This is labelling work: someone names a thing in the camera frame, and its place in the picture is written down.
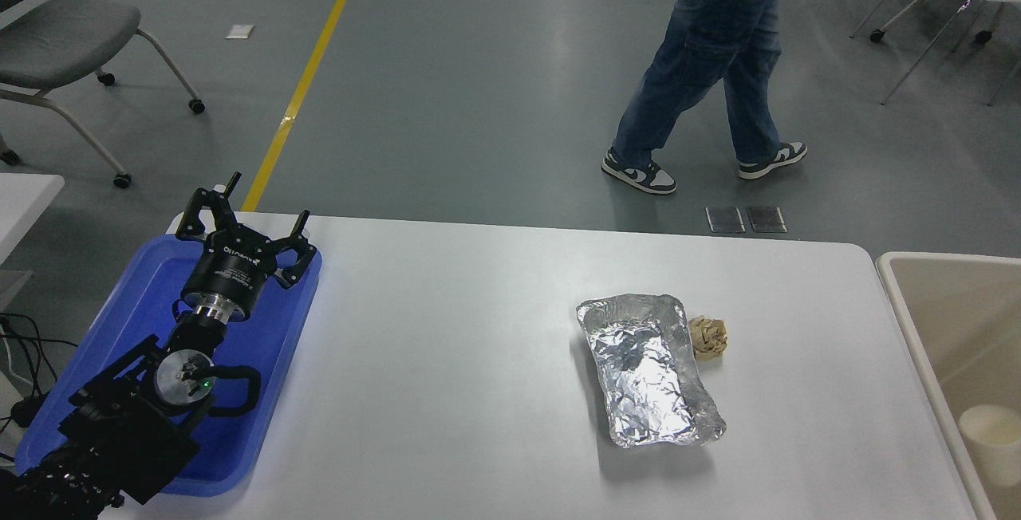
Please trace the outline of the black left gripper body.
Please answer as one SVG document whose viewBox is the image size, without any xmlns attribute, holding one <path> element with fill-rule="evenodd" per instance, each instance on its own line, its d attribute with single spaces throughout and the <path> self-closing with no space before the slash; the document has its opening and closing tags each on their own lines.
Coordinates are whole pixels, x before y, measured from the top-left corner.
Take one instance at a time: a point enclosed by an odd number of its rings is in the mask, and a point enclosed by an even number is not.
<svg viewBox="0 0 1021 520">
<path fill-rule="evenodd" d="M 277 259 L 260 246 L 242 243 L 237 247 L 230 239 L 207 238 L 202 255 L 183 284 L 181 298 L 193 309 L 232 305 L 229 320 L 245 321 L 276 269 Z"/>
</svg>

